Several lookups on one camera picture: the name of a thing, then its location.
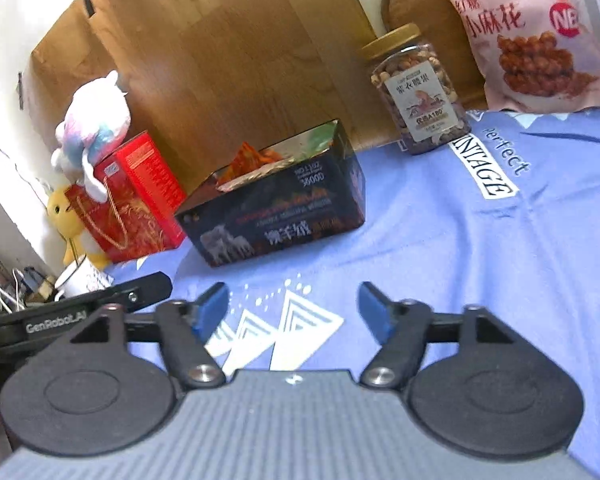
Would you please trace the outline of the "white mug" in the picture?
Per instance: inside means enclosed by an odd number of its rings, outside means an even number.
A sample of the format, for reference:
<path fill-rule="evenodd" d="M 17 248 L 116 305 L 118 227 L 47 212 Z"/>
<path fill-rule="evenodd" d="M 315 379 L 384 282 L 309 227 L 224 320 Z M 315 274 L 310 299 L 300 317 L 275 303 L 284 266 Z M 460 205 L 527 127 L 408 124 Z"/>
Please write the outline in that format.
<path fill-rule="evenodd" d="M 97 292 L 112 285 L 114 279 L 104 271 L 98 270 L 86 255 L 70 263 L 55 282 L 53 300 L 68 299 L 75 296 Z"/>

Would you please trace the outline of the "blue printed tablecloth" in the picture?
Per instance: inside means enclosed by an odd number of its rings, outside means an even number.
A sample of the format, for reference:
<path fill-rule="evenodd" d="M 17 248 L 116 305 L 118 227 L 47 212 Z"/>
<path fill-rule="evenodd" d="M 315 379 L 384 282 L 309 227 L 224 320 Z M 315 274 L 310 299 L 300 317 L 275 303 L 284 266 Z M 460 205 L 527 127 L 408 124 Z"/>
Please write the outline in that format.
<path fill-rule="evenodd" d="M 364 282 L 439 312 L 483 306 L 579 384 L 570 451 L 600 474 L 600 108 L 471 113 L 465 140 L 419 156 L 358 155 L 366 214 L 357 230 L 212 268 L 189 242 L 117 264 L 155 272 L 194 299 L 216 282 L 230 308 L 208 350 L 227 373 L 350 370 L 376 353 L 358 316 Z"/>

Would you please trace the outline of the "red spicy snack packet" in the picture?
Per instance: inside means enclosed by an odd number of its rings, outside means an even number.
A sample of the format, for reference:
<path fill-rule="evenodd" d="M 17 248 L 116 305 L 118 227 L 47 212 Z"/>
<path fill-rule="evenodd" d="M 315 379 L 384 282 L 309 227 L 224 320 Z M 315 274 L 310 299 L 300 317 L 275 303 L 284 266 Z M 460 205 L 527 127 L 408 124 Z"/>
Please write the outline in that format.
<path fill-rule="evenodd" d="M 253 170 L 257 170 L 265 165 L 273 162 L 280 162 L 283 157 L 276 151 L 265 148 L 257 151 L 249 143 L 244 142 L 234 159 L 228 165 L 227 170 L 222 173 L 222 176 L 216 181 L 217 185 L 222 185 L 238 177 L 249 174 Z"/>

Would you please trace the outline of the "pink snack bag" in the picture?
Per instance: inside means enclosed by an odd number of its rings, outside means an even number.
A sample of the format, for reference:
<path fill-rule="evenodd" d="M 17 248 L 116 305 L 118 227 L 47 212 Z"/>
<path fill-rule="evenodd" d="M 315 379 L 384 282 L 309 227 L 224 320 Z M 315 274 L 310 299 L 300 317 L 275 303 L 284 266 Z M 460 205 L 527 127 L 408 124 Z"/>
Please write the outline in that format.
<path fill-rule="evenodd" d="M 449 0 L 492 110 L 569 113 L 600 107 L 600 42 L 580 0 Z"/>

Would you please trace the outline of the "red gift bag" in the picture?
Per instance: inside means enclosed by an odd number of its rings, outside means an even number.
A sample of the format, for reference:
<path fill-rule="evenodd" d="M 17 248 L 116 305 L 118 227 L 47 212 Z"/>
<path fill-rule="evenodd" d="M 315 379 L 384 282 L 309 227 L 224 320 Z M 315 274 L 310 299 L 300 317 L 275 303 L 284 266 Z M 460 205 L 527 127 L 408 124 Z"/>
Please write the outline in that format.
<path fill-rule="evenodd" d="M 148 132 L 122 144 L 95 166 L 107 200 L 97 203 L 77 184 L 69 203 L 113 263 L 180 247 L 185 233 L 174 214 L 185 193 Z"/>

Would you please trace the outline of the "black sheep-print cardboard box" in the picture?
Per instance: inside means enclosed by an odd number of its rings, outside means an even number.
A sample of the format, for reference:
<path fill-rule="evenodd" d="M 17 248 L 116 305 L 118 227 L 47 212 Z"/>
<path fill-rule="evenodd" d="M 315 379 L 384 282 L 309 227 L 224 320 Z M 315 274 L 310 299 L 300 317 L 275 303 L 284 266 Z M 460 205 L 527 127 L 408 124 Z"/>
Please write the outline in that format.
<path fill-rule="evenodd" d="M 324 122 L 263 150 L 274 160 L 224 182 L 216 170 L 175 213 L 209 266 L 244 261 L 365 221 L 365 177 L 342 122 Z"/>

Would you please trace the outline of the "yellow plush toy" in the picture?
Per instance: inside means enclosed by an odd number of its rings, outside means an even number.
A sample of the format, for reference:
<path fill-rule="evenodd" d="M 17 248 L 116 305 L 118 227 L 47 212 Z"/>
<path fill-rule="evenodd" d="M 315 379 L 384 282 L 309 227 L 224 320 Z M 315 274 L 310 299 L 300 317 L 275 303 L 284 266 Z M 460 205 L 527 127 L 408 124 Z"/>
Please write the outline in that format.
<path fill-rule="evenodd" d="M 67 188 L 58 188 L 48 198 L 46 212 L 50 224 L 66 242 L 62 263 L 68 266 L 85 256 L 98 270 L 109 266 L 110 260 L 99 247 L 91 232 L 84 226 L 76 210 L 68 200 Z"/>

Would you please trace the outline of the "pastel plush toy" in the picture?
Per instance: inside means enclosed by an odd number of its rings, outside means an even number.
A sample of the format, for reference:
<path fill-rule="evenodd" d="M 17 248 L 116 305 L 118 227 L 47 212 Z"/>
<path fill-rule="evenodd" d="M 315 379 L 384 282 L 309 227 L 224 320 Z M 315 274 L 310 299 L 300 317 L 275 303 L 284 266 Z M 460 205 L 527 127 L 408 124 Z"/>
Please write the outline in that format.
<path fill-rule="evenodd" d="M 50 156 L 55 171 L 82 185 L 96 203 L 106 203 L 108 191 L 95 177 L 95 166 L 124 141 L 131 125 L 126 93 L 119 74 L 94 79 L 73 93 L 64 120 L 55 130 L 58 148 Z"/>

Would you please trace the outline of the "glass nut jar gold lid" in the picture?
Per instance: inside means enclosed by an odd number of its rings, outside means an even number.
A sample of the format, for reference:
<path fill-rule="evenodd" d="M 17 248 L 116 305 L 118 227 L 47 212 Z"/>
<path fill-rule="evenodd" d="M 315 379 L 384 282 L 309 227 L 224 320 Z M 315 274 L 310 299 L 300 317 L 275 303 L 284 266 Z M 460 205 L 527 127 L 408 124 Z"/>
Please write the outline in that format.
<path fill-rule="evenodd" d="M 362 47 L 370 83 L 400 132 L 402 148 L 419 155 L 471 132 L 465 109 L 431 42 L 408 23 Z"/>

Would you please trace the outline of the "wooden board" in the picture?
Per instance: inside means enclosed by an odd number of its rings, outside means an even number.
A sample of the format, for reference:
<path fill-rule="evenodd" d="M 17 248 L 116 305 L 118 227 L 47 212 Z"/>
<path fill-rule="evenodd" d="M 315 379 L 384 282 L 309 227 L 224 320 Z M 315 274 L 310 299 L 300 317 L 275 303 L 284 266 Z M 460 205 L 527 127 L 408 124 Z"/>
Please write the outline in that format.
<path fill-rule="evenodd" d="M 392 141 L 360 55 L 373 38 L 358 0 L 74 0 L 31 53 L 24 102 L 54 146 L 73 92 L 117 72 L 131 132 L 192 192 L 243 143 L 332 119 L 358 150 Z"/>

